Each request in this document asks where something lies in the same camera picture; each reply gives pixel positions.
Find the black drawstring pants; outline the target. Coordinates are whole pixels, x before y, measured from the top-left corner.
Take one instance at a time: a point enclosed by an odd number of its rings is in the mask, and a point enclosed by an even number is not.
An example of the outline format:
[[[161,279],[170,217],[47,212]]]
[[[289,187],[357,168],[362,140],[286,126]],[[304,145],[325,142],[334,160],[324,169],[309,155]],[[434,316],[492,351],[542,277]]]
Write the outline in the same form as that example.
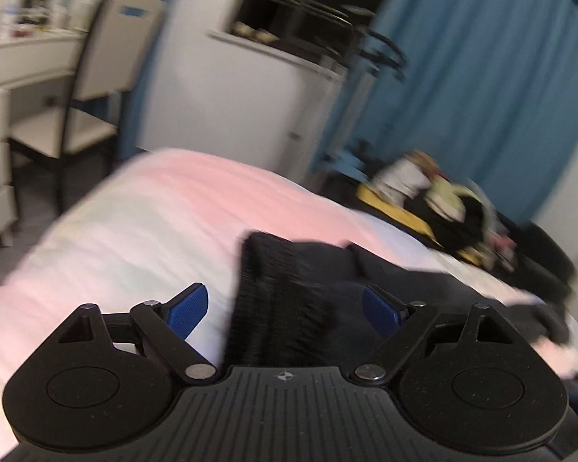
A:
[[[513,365],[532,359],[531,344],[545,337],[565,344],[570,331],[551,306],[505,306],[479,324],[473,342],[461,337],[477,303],[487,299],[449,274],[410,271],[357,244],[291,242],[252,233],[242,243],[240,276],[222,367],[337,366],[364,364],[410,319],[422,301],[439,322],[422,323],[409,336],[426,340],[427,360],[442,366]]]

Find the pile of clothes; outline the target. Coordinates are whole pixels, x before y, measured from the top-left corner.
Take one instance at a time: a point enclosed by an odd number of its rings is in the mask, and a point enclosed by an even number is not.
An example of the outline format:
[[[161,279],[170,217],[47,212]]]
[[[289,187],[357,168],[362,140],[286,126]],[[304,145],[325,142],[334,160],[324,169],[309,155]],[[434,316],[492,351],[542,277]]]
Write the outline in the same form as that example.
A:
[[[516,243],[482,190],[450,181],[429,154],[412,150],[357,187],[368,210],[486,271],[512,272]]]

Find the pastel bed sheet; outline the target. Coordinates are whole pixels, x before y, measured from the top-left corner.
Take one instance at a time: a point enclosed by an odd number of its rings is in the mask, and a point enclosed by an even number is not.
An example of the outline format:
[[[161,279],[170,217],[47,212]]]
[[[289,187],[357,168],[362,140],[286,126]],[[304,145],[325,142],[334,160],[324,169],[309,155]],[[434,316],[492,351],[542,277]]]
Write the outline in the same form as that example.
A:
[[[63,216],[0,288],[0,461],[578,461],[571,368],[541,337],[517,365],[442,366],[426,342],[385,385],[337,366],[222,367],[243,241],[357,244],[485,297],[461,337],[539,305],[370,215],[186,150],[140,156]],[[188,385],[135,347],[129,311],[195,283],[187,343],[218,378]]]

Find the teal curtain right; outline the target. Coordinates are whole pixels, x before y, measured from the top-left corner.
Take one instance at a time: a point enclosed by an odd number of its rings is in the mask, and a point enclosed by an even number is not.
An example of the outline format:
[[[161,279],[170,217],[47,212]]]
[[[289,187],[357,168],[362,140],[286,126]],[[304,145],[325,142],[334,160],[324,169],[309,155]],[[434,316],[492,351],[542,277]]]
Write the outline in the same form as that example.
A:
[[[349,133],[376,159],[418,149],[496,208],[536,216],[578,146],[578,0],[384,0],[405,53]]]

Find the beige chair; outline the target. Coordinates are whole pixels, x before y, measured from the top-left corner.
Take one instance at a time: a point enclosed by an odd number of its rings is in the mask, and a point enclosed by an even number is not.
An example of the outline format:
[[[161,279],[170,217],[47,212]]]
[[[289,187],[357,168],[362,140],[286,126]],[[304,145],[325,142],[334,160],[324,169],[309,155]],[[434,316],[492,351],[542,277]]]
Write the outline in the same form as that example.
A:
[[[66,210],[67,168],[98,151],[104,156],[105,173],[113,172],[135,54],[143,50],[159,14],[158,0],[100,0],[63,103],[11,128],[11,151],[54,175],[58,215]]]

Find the white dressing table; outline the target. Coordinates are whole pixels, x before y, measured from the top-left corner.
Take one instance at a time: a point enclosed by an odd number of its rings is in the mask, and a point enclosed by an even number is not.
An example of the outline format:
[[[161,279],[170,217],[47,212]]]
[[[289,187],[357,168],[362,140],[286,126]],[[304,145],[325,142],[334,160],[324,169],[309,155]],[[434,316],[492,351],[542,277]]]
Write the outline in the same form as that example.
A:
[[[65,30],[0,41],[0,239],[6,246],[17,220],[8,147],[11,92],[71,73],[81,42],[80,33]]]

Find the dark window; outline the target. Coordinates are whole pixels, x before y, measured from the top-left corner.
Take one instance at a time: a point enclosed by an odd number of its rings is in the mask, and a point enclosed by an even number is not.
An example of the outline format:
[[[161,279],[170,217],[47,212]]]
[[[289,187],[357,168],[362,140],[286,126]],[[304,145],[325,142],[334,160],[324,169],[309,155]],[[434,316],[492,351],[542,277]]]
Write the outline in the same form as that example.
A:
[[[331,70],[367,60],[404,77],[404,51],[376,29],[384,0],[238,0],[222,35]]]

